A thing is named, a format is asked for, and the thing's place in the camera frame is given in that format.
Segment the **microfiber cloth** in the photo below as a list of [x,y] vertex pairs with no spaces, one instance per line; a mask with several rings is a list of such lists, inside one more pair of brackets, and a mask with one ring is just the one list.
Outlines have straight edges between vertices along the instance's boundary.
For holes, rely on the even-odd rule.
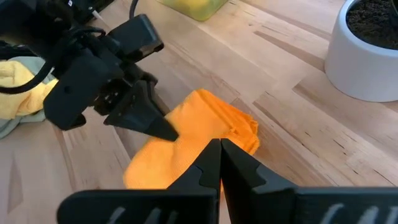
[[258,123],[209,91],[196,90],[166,115],[179,133],[175,142],[150,138],[124,173],[129,189],[166,189],[214,138],[228,138],[249,154],[259,147]]
[[[0,62],[0,85],[22,85],[33,78],[43,64],[43,59],[39,57],[14,57],[8,62]],[[45,119],[43,100],[56,82],[52,75],[48,75],[42,84],[26,93],[0,94],[0,139],[7,136],[19,123],[40,122]]]

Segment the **light blue cloth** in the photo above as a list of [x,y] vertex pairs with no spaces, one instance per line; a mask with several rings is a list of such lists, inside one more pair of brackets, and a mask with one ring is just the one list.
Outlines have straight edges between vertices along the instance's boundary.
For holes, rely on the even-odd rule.
[[[30,70],[34,75],[36,75],[42,66],[44,65],[44,60],[39,57],[14,57],[10,60],[18,61],[25,65],[26,68]],[[47,75],[43,80],[43,83],[48,83],[53,80],[54,76]],[[30,114],[27,116],[17,116],[12,120],[0,119],[0,139],[6,137],[9,133],[14,130],[19,123],[33,123],[42,122],[45,120],[44,110],[40,110],[37,113]]]

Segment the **wooden table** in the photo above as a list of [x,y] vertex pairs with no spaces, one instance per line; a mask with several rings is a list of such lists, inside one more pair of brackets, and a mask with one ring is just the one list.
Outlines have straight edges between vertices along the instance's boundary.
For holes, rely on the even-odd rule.
[[[206,88],[259,122],[255,157],[299,185],[398,184],[398,103],[367,103],[334,88],[323,71],[344,0],[230,0],[197,22],[141,0],[165,49],[139,65],[159,78],[173,108]],[[131,0],[101,14],[108,30],[128,19]],[[83,189],[123,188],[122,174],[146,136],[88,124],[61,132],[21,125],[0,141],[0,223],[54,223],[63,198]],[[228,223],[223,203],[221,223]]]

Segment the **yellow container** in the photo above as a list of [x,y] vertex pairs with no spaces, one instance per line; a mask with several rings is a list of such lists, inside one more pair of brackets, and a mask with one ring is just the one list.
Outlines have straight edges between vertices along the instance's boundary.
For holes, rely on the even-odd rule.
[[195,20],[210,18],[227,0],[158,0]]

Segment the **plastic container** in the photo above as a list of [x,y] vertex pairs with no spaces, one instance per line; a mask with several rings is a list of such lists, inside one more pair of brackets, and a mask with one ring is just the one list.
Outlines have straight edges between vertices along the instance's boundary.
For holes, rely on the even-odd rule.
[[210,18],[227,0],[158,0],[194,20]]
[[347,12],[358,1],[346,0],[338,14],[325,60],[326,75],[337,89],[354,98],[398,100],[398,50],[365,43],[347,26]]

